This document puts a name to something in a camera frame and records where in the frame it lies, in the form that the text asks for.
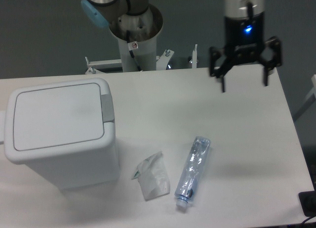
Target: black device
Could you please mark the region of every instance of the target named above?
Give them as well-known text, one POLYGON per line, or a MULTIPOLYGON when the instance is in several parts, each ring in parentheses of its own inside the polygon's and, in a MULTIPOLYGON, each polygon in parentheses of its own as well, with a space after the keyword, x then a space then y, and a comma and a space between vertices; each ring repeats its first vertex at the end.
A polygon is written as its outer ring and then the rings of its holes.
POLYGON ((263 68, 263 83, 275 67, 282 65, 281 41, 271 37, 264 41, 264 0, 225 0, 225 38, 223 49, 211 47, 210 75, 219 78, 225 92, 225 74, 235 65, 259 62, 263 68), (268 47, 273 51, 271 60, 261 54, 268 47), (225 55, 223 64, 216 69, 216 61, 225 55))

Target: bottle cap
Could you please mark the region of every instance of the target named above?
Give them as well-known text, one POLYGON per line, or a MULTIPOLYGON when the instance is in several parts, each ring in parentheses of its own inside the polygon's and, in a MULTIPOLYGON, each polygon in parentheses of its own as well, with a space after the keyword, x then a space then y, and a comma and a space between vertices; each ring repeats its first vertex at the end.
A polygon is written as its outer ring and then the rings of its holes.
POLYGON ((178 199, 176 205, 177 205, 177 207, 185 210, 187 208, 187 206, 188 206, 188 202, 186 202, 186 201, 184 201, 182 199, 178 199))

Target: gray wall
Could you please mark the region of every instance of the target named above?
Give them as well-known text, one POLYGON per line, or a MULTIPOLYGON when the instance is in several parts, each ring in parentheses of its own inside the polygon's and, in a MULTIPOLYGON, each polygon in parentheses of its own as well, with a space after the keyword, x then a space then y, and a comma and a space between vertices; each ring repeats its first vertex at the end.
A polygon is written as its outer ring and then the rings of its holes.
MULTIPOLYGON (((158 54, 175 51, 173 66, 187 67, 198 44, 199 67, 208 66, 208 48, 224 44, 223 0, 150 0, 164 18, 158 54)), ((283 42, 278 70, 292 114, 316 74, 316 0, 266 0, 265 36, 283 42)), ((118 59, 108 30, 93 26, 80 0, 0 0, 0 78, 83 74, 90 61, 118 59)), ((308 160, 316 163, 316 106, 296 123, 308 160)))

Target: metal screw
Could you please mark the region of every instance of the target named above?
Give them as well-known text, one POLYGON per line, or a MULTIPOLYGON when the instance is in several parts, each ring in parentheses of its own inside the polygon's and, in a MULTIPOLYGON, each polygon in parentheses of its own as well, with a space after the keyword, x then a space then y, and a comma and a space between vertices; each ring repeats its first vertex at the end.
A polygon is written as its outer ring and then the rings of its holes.
POLYGON ((170 54, 170 49, 167 49, 166 50, 166 57, 169 57, 169 54, 170 54))

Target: blue joint cap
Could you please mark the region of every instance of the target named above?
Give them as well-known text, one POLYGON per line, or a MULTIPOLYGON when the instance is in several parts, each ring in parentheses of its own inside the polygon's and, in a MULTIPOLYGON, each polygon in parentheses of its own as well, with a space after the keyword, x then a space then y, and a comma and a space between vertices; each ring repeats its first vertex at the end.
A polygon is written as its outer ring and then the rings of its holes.
POLYGON ((95 7, 91 3, 89 3, 88 0, 81 0, 81 7, 94 25, 99 28, 108 27, 109 22, 97 9, 95 9, 95 7))

